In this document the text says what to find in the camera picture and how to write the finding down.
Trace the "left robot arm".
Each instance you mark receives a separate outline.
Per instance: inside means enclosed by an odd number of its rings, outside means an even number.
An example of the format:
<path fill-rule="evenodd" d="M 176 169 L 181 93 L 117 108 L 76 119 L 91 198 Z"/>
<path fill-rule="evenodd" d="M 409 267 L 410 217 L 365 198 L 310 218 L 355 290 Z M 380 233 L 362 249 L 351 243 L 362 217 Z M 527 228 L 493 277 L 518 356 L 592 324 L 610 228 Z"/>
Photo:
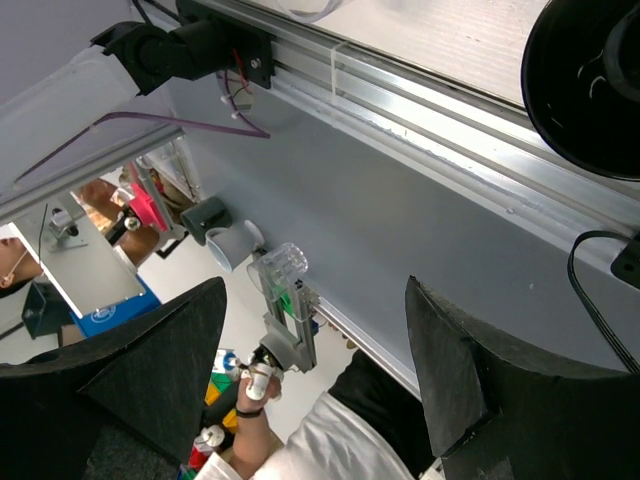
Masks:
<path fill-rule="evenodd" d="M 197 1 L 176 4 L 179 26 L 114 24 L 68 64 L 1 107 L 1 193 L 44 165 L 83 131 L 173 78 L 223 70 L 270 88 L 270 36 Z"/>

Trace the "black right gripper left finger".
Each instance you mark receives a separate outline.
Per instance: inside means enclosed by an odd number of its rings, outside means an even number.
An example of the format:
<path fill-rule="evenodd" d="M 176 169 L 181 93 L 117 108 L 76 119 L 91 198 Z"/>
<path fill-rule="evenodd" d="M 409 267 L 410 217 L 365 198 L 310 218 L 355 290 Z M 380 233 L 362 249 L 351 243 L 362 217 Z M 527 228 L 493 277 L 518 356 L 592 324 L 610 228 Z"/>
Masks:
<path fill-rule="evenodd" d="M 208 279 L 81 342 L 1 367 L 5 479 L 174 479 L 201 428 L 227 307 Z"/>

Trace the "black bowl floral outside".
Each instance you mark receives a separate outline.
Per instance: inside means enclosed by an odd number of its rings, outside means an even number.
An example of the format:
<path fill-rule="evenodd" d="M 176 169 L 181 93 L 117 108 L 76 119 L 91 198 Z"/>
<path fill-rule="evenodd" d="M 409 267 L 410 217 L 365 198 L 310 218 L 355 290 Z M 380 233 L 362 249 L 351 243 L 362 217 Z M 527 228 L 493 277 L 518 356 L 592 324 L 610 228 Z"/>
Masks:
<path fill-rule="evenodd" d="M 638 2 L 548 2 L 525 46 L 521 87 L 534 128 L 561 157 L 639 179 Z"/>

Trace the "operator white sleeve forearm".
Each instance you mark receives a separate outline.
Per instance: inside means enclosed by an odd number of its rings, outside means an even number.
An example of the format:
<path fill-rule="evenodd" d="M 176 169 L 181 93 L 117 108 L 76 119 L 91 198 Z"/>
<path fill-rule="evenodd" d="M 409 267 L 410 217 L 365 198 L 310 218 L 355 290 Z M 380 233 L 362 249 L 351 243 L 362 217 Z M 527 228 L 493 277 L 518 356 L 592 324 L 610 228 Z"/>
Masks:
<path fill-rule="evenodd" d="M 213 454 L 198 479 L 242 479 Z M 337 399 L 323 393 L 283 447 L 250 479 L 412 479 L 391 445 Z"/>

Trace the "operator hand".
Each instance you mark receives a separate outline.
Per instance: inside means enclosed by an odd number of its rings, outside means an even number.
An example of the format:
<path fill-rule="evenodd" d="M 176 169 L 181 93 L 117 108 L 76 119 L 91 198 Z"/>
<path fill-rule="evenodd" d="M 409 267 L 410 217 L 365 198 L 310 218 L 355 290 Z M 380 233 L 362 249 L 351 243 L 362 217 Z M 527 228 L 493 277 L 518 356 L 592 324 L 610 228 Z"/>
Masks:
<path fill-rule="evenodd" d="M 250 378 L 239 382 L 236 401 L 237 431 L 235 434 L 231 467 L 242 479 L 250 479 L 269 457 L 271 429 L 264 407 L 281 394 L 281 381 L 271 377 L 261 400 L 252 400 L 246 390 Z"/>

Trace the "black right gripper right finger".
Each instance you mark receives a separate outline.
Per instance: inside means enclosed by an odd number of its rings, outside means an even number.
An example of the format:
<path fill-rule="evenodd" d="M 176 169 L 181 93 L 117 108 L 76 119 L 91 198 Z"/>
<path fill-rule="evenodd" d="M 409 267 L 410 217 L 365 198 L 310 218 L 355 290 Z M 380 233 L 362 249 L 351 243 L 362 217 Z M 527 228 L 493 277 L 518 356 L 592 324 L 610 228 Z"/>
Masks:
<path fill-rule="evenodd" d="M 483 322 L 410 278 L 405 312 L 431 450 L 449 479 L 635 479 L 639 378 Z"/>

